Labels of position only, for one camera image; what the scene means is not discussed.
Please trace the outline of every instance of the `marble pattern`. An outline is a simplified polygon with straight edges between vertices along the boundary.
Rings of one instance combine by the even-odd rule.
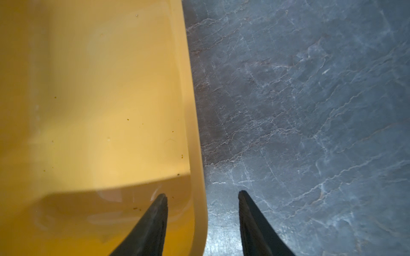
[[[242,255],[242,189],[296,255],[410,255],[410,1],[182,4],[205,255]]]

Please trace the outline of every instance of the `dark gray surface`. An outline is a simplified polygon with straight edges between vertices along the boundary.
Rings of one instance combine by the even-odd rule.
[[[205,255],[245,189],[296,255],[410,254],[410,1],[184,0]]]

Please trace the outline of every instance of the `yellow plastic container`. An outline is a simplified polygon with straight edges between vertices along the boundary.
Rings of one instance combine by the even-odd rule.
[[[201,255],[180,0],[3,0],[0,22],[0,255],[108,255],[160,193],[164,255]]]

